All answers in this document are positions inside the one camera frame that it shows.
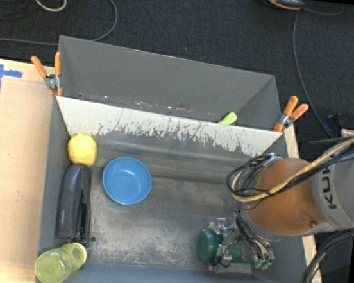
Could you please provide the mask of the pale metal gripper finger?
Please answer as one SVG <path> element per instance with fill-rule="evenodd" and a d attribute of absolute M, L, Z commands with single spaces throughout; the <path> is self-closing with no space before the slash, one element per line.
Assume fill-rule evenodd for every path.
<path fill-rule="evenodd" d="M 223 267 L 228 268 L 232 263 L 233 256 L 229 253 L 228 250 L 224 251 L 218 249 L 213 261 L 211 262 L 210 268 L 216 270 L 217 268 Z"/>
<path fill-rule="evenodd" d="M 227 238 L 233 231 L 233 223 L 227 218 L 214 218 L 208 220 L 206 234 L 208 236 L 220 236 Z"/>

